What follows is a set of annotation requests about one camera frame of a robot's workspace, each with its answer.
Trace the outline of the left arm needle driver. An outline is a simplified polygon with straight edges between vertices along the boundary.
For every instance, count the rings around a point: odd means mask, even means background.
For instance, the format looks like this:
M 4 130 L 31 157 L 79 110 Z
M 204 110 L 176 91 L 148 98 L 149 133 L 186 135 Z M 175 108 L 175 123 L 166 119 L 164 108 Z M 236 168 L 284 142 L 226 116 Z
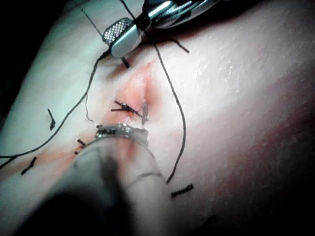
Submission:
M 148 145 L 148 131 L 145 128 L 132 127 L 126 123 L 98 125 L 95 139 L 121 137 L 143 146 Z

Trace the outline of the right arm needle driver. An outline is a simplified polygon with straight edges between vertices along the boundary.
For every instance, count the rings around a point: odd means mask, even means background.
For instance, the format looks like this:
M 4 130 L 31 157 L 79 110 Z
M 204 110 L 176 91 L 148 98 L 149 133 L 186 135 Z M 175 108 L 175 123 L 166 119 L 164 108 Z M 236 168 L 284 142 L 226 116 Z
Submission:
M 142 30 L 168 29 L 203 14 L 218 0 L 146 0 L 134 23 Z

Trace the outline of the right arm needle driver jaw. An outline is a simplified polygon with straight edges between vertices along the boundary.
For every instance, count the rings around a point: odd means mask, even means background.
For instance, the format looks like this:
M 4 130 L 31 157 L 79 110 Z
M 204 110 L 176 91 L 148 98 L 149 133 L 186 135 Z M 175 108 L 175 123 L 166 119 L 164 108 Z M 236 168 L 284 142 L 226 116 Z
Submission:
M 102 41 L 109 46 L 110 55 L 122 58 L 134 50 L 141 42 L 143 31 L 124 17 L 108 27 L 102 36 Z

